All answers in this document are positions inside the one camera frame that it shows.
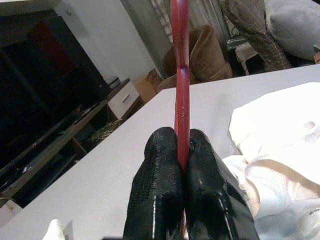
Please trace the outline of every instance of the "white fabric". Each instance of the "white fabric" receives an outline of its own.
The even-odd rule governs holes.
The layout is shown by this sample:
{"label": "white fabric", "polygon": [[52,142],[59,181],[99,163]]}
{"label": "white fabric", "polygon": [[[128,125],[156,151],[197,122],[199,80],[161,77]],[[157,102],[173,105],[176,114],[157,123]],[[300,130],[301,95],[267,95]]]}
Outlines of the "white fabric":
{"label": "white fabric", "polygon": [[66,240],[62,224],[58,219],[50,222],[48,230],[42,240]]}
{"label": "white fabric", "polygon": [[243,156],[224,159],[248,195],[261,240],[320,239],[320,83],[269,93],[234,110]]}
{"label": "white fabric", "polygon": [[264,0],[268,31],[283,49],[313,60],[320,45],[320,4],[312,0]]}

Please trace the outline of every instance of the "red rod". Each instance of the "red rod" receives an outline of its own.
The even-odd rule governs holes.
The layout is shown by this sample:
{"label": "red rod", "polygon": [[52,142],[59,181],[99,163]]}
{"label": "red rod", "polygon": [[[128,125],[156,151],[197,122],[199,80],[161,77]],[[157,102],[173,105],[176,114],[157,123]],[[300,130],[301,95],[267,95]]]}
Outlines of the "red rod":
{"label": "red rod", "polygon": [[183,172],[189,161],[189,0],[171,0],[173,47],[176,59],[174,129],[178,139],[178,161]]}

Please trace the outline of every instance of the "white cloth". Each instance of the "white cloth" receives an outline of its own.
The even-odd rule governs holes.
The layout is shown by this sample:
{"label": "white cloth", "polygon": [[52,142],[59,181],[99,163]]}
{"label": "white cloth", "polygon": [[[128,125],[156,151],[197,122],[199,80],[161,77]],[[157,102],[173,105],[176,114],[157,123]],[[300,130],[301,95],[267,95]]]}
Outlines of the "white cloth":
{"label": "white cloth", "polygon": [[223,161],[249,198],[261,240],[320,239],[320,83],[266,94],[235,109],[243,156]]}
{"label": "white cloth", "polygon": [[58,219],[50,222],[48,230],[42,240],[66,240],[62,224]]}

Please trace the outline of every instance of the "white table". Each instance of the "white table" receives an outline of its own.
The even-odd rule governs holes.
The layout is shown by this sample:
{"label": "white table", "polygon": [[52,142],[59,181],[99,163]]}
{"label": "white table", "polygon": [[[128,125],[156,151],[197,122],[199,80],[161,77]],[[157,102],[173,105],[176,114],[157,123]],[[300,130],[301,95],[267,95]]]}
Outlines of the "white table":
{"label": "white table", "polygon": [[[224,158],[235,152],[228,137],[233,109],[308,82],[320,82],[320,65],[193,85],[190,126],[203,130]],[[122,236],[131,183],[144,159],[145,144],[156,129],[173,127],[174,104],[175,90],[163,90],[5,225],[0,239],[41,240],[55,218],[69,239]]]}

